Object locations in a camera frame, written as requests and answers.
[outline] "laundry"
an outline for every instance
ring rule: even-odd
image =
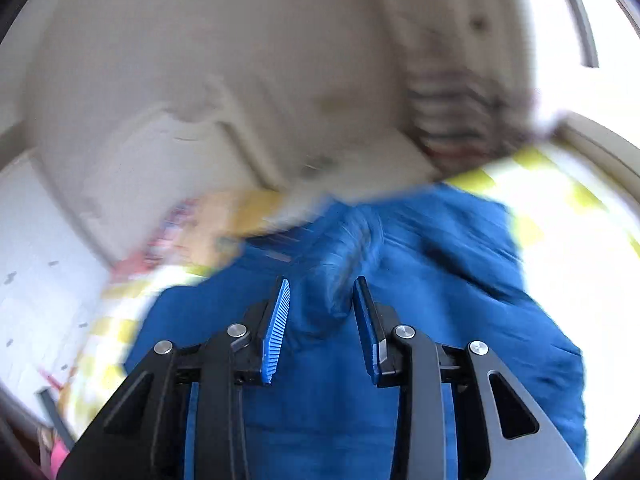
[[[376,301],[433,340],[485,341],[540,404],[581,462],[585,459],[580,351],[524,292],[504,206],[446,185],[350,207],[283,234],[250,238],[244,255],[198,286],[162,293],[125,363],[153,345],[206,341],[291,286],[278,370],[247,388],[244,423],[256,479],[387,479],[398,391],[367,375],[351,310],[357,276]],[[456,478],[452,402],[444,385],[448,478]]]

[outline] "bed sheet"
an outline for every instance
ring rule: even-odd
[[[638,206],[607,175],[560,144],[520,151],[448,182],[509,207],[528,293],[583,351],[586,468],[593,478],[640,413],[640,378],[628,373],[640,320]],[[167,258],[151,269],[125,272],[104,291],[104,315],[92,327],[60,402],[76,435],[124,380],[121,363],[157,295],[210,276],[241,250],[242,236],[262,232],[264,222],[257,219],[277,203],[273,195],[245,201],[243,220],[234,222],[235,237],[207,232],[226,247],[226,258],[215,266]]]

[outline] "white wall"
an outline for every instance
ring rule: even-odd
[[[404,121],[376,0],[62,0],[31,67],[27,133],[66,205],[95,215],[85,187],[114,133],[152,108],[202,122],[216,105],[212,80],[286,177]],[[183,162],[162,164],[177,174]]]
[[[108,256],[126,258],[180,200],[215,188],[258,187],[260,180],[220,128],[224,118],[217,113],[185,123],[149,110],[106,139],[82,182],[80,221]]]
[[[0,43],[0,136],[20,122],[20,96],[40,40],[59,0],[28,0]]]
[[[40,418],[34,393],[64,383],[108,272],[66,222],[28,155],[0,172],[0,381]]]

